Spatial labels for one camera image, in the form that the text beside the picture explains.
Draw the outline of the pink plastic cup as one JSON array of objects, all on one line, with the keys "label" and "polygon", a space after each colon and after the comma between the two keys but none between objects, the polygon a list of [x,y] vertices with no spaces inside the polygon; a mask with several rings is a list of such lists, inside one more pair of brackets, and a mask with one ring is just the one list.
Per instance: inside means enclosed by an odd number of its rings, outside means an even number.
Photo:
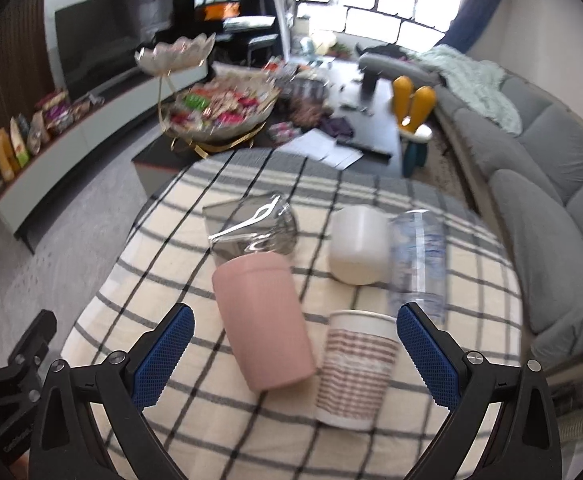
[{"label": "pink plastic cup", "polygon": [[218,310],[249,389],[284,388],[316,372],[312,344],[287,258],[240,256],[212,275]]}]

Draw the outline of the patterned paper cup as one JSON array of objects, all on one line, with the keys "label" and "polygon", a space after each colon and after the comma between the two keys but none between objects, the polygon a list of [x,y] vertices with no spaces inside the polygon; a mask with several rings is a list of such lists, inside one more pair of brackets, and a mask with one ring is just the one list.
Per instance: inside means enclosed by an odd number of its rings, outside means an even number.
[{"label": "patterned paper cup", "polygon": [[371,430],[383,406],[398,350],[392,316],[361,310],[331,313],[316,419],[331,427]]}]

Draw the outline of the white plastic cup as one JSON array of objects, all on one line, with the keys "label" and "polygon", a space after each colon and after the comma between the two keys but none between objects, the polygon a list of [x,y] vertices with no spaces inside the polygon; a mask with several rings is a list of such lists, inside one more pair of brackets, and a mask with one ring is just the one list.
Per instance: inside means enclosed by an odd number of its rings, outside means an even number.
[{"label": "white plastic cup", "polygon": [[390,261],[389,218],[366,205],[350,205],[331,217],[328,266],[338,281],[366,286],[387,281]]}]

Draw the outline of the plaid checkered tablecloth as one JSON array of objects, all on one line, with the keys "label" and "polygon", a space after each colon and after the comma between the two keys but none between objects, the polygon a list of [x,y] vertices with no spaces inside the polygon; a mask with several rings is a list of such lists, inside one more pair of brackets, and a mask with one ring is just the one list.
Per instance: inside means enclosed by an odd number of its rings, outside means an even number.
[{"label": "plaid checkered tablecloth", "polygon": [[371,428],[320,422],[328,321],[388,307],[384,283],[337,281],[331,222],[346,206],[442,224],[445,310],[437,322],[495,364],[520,359],[523,302],[497,237],[454,198],[419,182],[338,170],[252,148],[180,172],[139,215],[61,355],[71,366],[128,364],[176,304],[194,333],[144,415],[191,479],[402,479],[447,417],[410,356],[395,365]]}]

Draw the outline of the white tv cabinet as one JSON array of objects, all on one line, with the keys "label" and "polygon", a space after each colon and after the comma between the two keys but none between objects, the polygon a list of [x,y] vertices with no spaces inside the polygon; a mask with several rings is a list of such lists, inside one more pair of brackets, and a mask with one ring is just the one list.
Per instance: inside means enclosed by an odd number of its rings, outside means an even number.
[{"label": "white tv cabinet", "polygon": [[207,73],[208,65],[202,64],[171,74],[167,82],[150,78],[107,101],[47,144],[0,194],[0,221],[9,234],[21,238],[36,206],[100,144],[155,108],[160,98],[195,84]]}]

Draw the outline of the clear plastic bottle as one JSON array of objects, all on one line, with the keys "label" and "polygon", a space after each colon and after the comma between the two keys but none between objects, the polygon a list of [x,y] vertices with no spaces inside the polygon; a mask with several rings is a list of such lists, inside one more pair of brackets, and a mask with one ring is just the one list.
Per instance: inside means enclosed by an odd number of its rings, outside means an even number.
[{"label": "clear plastic bottle", "polygon": [[447,240],[438,217],[412,209],[391,222],[389,314],[416,302],[433,323],[447,316]]}]

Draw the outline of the orange snack bag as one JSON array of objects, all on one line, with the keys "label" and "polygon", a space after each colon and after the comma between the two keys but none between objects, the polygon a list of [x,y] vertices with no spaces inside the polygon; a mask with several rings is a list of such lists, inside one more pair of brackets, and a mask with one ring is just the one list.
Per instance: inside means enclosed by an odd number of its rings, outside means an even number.
[{"label": "orange snack bag", "polygon": [[20,172],[20,165],[6,130],[0,128],[0,174],[6,183],[13,181]]}]

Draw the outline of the grey sectional sofa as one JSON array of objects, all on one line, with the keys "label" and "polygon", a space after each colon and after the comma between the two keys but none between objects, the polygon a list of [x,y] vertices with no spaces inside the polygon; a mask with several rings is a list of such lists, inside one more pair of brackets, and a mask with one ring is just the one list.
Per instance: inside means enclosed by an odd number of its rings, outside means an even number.
[{"label": "grey sectional sofa", "polygon": [[523,133],[513,136],[412,55],[392,58],[371,49],[359,66],[373,78],[405,75],[416,87],[435,89],[436,115],[478,210],[504,237],[515,264],[532,354],[550,366],[583,358],[583,120],[502,67],[501,91],[523,121]]}]

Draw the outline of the clear glass jar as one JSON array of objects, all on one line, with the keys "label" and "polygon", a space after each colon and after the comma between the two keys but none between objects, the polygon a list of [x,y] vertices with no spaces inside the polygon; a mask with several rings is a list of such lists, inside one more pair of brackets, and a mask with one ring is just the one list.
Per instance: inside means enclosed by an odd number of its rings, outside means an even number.
[{"label": "clear glass jar", "polygon": [[299,240],[296,214],[281,192],[204,206],[202,214],[217,266],[258,252],[290,257]]}]

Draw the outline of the two-tier candy tray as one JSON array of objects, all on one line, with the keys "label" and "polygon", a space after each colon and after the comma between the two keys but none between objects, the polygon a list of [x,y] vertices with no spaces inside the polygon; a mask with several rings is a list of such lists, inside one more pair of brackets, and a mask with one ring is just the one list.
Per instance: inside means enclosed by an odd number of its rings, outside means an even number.
[{"label": "two-tier candy tray", "polygon": [[[161,132],[174,143],[184,142],[202,158],[252,140],[265,126],[280,93],[273,77],[263,70],[210,66],[214,46],[213,35],[201,34],[173,44],[160,42],[134,54],[144,73],[156,77],[160,88],[172,90],[168,99],[158,100]],[[177,90],[172,77],[193,68],[205,68],[210,80]]]}]

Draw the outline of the yellow rabbit ear stool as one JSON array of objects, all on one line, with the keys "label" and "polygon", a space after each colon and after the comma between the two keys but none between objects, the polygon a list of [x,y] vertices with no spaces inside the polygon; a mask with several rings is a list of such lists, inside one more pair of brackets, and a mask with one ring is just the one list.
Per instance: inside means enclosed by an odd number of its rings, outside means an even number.
[{"label": "yellow rabbit ear stool", "polygon": [[406,142],[402,174],[404,178],[410,178],[416,168],[425,166],[427,160],[433,130],[426,125],[426,120],[436,107],[437,94],[430,86],[415,88],[413,80],[405,75],[392,81],[392,91],[392,110],[399,137]]}]

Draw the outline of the white paper sheets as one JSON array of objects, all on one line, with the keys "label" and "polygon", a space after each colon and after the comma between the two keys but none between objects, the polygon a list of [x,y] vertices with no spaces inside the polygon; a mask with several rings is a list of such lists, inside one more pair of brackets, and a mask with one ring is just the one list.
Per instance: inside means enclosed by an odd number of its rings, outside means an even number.
[{"label": "white paper sheets", "polygon": [[308,157],[338,170],[347,169],[363,157],[360,150],[338,144],[334,138],[319,129],[296,136],[282,144],[278,151]]}]

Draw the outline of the mint green blanket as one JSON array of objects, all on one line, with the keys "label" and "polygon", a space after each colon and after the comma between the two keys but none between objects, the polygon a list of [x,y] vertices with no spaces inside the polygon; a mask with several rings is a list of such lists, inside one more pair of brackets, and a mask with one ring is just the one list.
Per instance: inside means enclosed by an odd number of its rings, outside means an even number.
[{"label": "mint green blanket", "polygon": [[412,55],[424,70],[437,73],[447,88],[468,107],[507,133],[523,133],[523,121],[511,99],[501,91],[505,70],[491,61],[477,61],[446,44]]}]

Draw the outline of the black coffee table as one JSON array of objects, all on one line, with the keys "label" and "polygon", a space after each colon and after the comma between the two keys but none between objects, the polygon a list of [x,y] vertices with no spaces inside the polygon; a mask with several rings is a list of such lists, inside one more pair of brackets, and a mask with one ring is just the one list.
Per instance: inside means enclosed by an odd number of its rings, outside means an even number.
[{"label": "black coffee table", "polygon": [[[348,148],[363,153],[351,168],[381,177],[402,176],[402,148],[392,112],[392,85],[362,74],[357,63],[333,61],[321,67],[329,90],[325,105],[331,116],[319,128]],[[186,142],[160,133],[140,151],[133,165],[147,195],[152,195],[202,156]]]}]

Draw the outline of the blue curtain right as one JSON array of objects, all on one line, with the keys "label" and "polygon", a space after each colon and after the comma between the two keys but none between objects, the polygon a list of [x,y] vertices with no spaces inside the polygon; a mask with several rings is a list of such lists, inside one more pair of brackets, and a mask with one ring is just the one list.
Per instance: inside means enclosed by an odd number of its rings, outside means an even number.
[{"label": "blue curtain right", "polygon": [[436,46],[467,53],[487,29],[501,0],[463,0],[459,13]]}]

